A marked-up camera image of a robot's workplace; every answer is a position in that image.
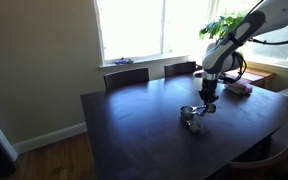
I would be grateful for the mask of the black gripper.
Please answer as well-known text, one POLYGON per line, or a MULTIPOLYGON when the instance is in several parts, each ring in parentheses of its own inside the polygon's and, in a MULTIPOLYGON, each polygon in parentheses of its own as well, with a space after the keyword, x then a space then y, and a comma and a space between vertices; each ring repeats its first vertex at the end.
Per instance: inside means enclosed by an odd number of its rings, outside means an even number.
POLYGON ((199 91, 199 95, 204 103, 213 103, 218 99, 215 93, 216 87, 216 80, 202 80, 202 89, 199 91))

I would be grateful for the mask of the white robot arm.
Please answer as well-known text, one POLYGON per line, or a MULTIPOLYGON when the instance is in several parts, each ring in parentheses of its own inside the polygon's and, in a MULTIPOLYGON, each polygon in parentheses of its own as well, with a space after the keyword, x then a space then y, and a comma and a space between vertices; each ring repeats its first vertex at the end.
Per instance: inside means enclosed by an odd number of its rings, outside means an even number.
POLYGON ((203 58, 203 81, 199 91, 205 104, 218 99, 215 94, 220 73, 238 67, 242 58, 236 52, 253 37, 284 28, 288 25, 288 0, 261 0, 219 43, 209 48, 203 58))

